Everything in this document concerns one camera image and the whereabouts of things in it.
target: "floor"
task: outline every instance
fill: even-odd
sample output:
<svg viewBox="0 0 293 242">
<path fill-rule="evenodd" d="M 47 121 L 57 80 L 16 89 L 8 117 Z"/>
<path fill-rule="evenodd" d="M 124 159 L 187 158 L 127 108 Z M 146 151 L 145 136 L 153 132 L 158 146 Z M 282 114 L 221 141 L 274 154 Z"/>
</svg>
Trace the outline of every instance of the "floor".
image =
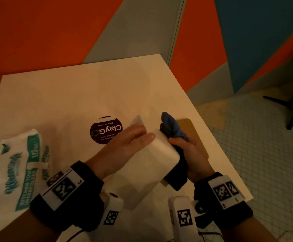
<svg viewBox="0 0 293 242">
<path fill-rule="evenodd" d="M 205 122 L 253 194 L 248 204 L 255 217 L 280 238 L 293 232 L 293 129 L 285 128 L 291 112 L 263 99 L 264 94 L 289 99 L 276 88 L 237 95 L 226 99 L 226 109 L 221 108 L 225 103 L 213 103 L 219 112 L 209 112 L 213 120 L 207 115 Z M 204 114 L 206 107 L 196 108 Z M 219 232 L 215 224 L 206 230 Z M 205 240 L 221 241 L 214 235 Z"/>
</svg>

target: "brown cutting board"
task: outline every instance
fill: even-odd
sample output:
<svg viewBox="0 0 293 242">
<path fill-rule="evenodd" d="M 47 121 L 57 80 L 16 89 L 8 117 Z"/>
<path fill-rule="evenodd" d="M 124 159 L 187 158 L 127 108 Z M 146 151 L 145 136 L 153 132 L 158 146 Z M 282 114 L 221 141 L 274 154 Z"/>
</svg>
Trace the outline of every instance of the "brown cutting board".
<svg viewBox="0 0 293 242">
<path fill-rule="evenodd" d="M 192 121 L 190 119 L 181 119 L 181 120 L 177 120 L 181 130 L 183 132 L 187 132 L 190 134 L 190 136 L 194 139 L 196 139 L 197 141 L 199 141 L 199 147 L 201 149 L 201 152 L 204 154 L 204 156 L 208 159 L 208 153 L 203 145 L 203 143 L 201 142 L 201 139 L 192 123 Z"/>
</svg>

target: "kleensoft package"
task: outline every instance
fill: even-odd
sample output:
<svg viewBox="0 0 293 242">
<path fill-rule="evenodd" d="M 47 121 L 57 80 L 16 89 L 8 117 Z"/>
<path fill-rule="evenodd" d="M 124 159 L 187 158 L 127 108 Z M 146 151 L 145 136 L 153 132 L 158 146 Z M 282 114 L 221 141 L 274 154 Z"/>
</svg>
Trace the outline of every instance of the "kleensoft package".
<svg viewBox="0 0 293 242">
<path fill-rule="evenodd" d="M 49 146 L 32 129 L 0 142 L 0 227 L 17 218 L 49 178 Z"/>
</svg>

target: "round sticker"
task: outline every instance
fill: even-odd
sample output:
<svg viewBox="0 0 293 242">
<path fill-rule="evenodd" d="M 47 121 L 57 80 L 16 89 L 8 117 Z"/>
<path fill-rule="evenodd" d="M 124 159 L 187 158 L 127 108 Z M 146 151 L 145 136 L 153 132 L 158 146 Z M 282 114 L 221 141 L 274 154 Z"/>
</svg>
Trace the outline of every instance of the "round sticker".
<svg viewBox="0 0 293 242">
<path fill-rule="evenodd" d="M 107 144 L 122 130 L 122 123 L 118 119 L 105 116 L 92 124 L 90 136 L 99 144 Z"/>
</svg>

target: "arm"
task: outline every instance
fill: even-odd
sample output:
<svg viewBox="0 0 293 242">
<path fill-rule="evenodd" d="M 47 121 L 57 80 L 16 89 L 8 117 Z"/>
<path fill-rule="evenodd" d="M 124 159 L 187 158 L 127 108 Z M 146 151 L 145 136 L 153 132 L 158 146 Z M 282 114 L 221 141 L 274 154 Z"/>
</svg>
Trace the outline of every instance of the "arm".
<svg viewBox="0 0 293 242">
<path fill-rule="evenodd" d="M 185 133 L 188 142 L 182 138 L 169 138 L 171 144 L 177 145 L 184 150 L 184 156 L 188 164 L 188 179 L 196 183 L 207 178 L 215 171 L 208 159 L 201 152 L 199 143 Z M 225 242 L 268 242 L 278 241 L 255 217 L 250 217 L 237 226 L 229 229 L 221 229 Z"/>
<path fill-rule="evenodd" d="M 117 134 L 103 149 L 85 163 L 95 175 L 103 180 L 121 169 L 138 151 L 150 144 L 155 138 L 146 133 L 143 125 L 134 124 Z M 28 209 L 11 224 L 0 231 L 0 242 L 47 241 L 54 242 L 60 233 L 41 223 Z"/>
</svg>

